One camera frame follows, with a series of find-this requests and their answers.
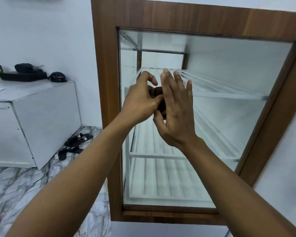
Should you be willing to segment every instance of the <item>glass door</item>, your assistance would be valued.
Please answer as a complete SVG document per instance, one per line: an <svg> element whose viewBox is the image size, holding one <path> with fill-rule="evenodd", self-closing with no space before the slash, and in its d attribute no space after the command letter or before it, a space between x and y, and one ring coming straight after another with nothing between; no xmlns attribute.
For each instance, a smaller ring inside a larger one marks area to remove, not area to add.
<svg viewBox="0 0 296 237"><path fill-rule="evenodd" d="M192 80L196 134L234 171L292 44L133 30L119 30L119 40L121 104L142 71L158 86L163 68L179 71ZM152 118L123 144L123 203L215 208Z"/></svg>

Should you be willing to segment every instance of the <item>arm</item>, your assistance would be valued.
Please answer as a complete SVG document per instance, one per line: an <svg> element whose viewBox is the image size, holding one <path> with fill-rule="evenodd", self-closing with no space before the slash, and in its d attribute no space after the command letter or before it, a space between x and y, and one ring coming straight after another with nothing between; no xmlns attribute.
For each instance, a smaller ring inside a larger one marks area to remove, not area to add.
<svg viewBox="0 0 296 237"><path fill-rule="evenodd" d="M25 207L7 237L73 236L90 211L129 131L148 119L163 96L150 98L143 72L129 88L122 111L90 145Z"/></svg>
<svg viewBox="0 0 296 237"><path fill-rule="evenodd" d="M236 236L296 237L296 227L228 168L197 137L194 129L192 83L186 88L178 72L161 75L167 121L159 111L154 122L162 138L190 161L231 233Z"/></svg>

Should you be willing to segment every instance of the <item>wooden frame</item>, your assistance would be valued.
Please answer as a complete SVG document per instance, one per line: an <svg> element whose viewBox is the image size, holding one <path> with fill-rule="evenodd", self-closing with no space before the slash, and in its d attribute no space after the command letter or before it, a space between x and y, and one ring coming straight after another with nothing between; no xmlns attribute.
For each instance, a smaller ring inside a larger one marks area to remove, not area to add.
<svg viewBox="0 0 296 237"><path fill-rule="evenodd" d="M91 6L103 128L120 111L119 27L294 42L236 169L253 186L296 112L296 13L146 0L91 0ZM108 176L112 221L224 224L212 209L123 207L121 159L120 153Z"/></svg>

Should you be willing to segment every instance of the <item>white marble tile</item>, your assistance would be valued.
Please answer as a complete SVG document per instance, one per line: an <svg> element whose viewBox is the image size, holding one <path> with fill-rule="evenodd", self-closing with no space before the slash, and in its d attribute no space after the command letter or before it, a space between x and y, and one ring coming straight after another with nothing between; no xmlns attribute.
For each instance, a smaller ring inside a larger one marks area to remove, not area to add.
<svg viewBox="0 0 296 237"><path fill-rule="evenodd" d="M92 133L96 137L100 132L100 129L94 127L82 127L74 135ZM84 149L91 141L82 143L80 148ZM64 161L53 157L41 170L0 167L0 237L7 233L31 199L78 155L69 153ZM89 214L75 234L75 237L87 236L111 236L107 183L104 183Z"/></svg>

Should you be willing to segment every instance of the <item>person's right arm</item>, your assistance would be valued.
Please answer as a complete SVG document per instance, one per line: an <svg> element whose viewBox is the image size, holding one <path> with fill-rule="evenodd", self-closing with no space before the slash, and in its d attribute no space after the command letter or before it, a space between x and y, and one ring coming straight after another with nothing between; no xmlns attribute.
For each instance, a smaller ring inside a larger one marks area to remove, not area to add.
<svg viewBox="0 0 296 237"><path fill-rule="evenodd" d="M154 122L161 137L187 157L234 237L296 237L296 227L225 165L197 137L192 83L186 88L178 72L161 74L167 120L157 111Z"/></svg>

